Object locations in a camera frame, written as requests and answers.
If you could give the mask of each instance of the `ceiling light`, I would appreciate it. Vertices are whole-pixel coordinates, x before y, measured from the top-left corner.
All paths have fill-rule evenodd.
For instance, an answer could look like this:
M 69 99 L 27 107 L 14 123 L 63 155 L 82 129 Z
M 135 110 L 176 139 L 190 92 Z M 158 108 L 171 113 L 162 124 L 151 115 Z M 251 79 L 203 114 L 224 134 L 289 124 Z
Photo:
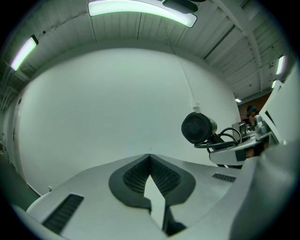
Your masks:
M 272 88 L 274 88 L 274 87 L 275 87 L 275 85 L 276 85 L 276 81 L 277 81 L 277 80 L 274 80 L 274 81 L 273 81 Z
M 34 35 L 32 35 L 21 47 L 20 51 L 15 56 L 12 64 L 10 65 L 11 68 L 16 71 L 23 60 L 27 57 L 27 55 L 32 51 L 32 49 L 38 44 L 38 40 Z
M 277 72 L 276 72 L 277 75 L 281 74 L 281 72 L 282 72 L 284 60 L 285 60 L 284 56 L 282 56 L 282 57 L 279 58 L 278 68 L 277 68 Z
M 90 16 L 116 12 L 148 13 L 172 19 L 188 27 L 192 27 L 197 20 L 195 15 L 165 7 L 157 0 L 98 0 L 90 2 L 88 6 Z

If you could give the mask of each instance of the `ceiling beam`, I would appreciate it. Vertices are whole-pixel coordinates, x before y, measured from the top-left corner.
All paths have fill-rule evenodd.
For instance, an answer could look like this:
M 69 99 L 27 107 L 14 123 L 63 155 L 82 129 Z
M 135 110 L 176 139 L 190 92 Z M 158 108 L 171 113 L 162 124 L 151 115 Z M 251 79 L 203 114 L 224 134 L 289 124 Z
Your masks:
M 252 52 L 259 69 L 260 92 L 263 90 L 263 71 L 261 69 L 262 60 L 259 48 L 253 34 L 253 27 L 244 10 L 235 0 L 212 0 L 230 18 L 233 24 L 239 28 L 248 38 Z

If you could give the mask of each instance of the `person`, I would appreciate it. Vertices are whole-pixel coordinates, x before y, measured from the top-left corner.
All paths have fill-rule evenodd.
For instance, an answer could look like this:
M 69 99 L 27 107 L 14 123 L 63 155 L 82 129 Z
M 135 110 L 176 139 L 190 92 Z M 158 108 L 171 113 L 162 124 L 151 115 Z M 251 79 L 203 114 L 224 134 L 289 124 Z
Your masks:
M 254 125 L 254 117 L 256 115 L 257 109 L 255 106 L 247 107 L 247 117 L 249 117 L 250 125 Z

